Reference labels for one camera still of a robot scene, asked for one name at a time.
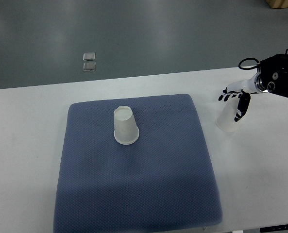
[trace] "gray floor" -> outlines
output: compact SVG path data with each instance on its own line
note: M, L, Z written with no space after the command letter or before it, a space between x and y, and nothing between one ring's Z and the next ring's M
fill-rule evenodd
M265 0L0 0L0 89L236 67L288 48ZM83 72L84 52L96 70Z

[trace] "white table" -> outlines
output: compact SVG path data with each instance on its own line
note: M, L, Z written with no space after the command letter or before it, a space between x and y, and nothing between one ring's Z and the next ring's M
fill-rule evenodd
M221 91L254 73L227 68L0 90L0 232L52 232L71 104L182 93L197 108L220 191L223 221L205 232L288 224L288 99L252 95L234 133L215 123Z

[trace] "gray-blue mat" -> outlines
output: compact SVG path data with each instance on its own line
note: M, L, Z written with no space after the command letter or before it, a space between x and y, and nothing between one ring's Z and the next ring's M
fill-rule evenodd
M129 106L138 140L114 138ZM189 95L71 105L54 214L55 233L156 232L209 226L222 212L200 121Z

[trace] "translucent plastic cup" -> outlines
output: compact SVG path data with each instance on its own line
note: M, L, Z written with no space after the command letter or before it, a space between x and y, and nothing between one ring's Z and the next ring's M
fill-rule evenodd
M114 111L114 127L115 140L120 144L129 145L137 141L139 129L130 107L120 106Z
M230 98L227 101L226 106L223 108L221 114L216 119L216 124L220 129L226 132L234 132L240 127L240 123L235 122L238 103L238 98Z

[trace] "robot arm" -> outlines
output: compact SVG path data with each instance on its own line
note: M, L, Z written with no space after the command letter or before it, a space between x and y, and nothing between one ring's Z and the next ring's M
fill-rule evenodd
M244 68L241 64L247 60L257 61L257 65ZM239 98L235 121L239 121L247 112L251 94L270 92L288 98L288 50L285 54L277 54L259 62L255 58L246 58L239 63L240 69L257 68L257 73L249 80L231 83L223 90L219 101Z

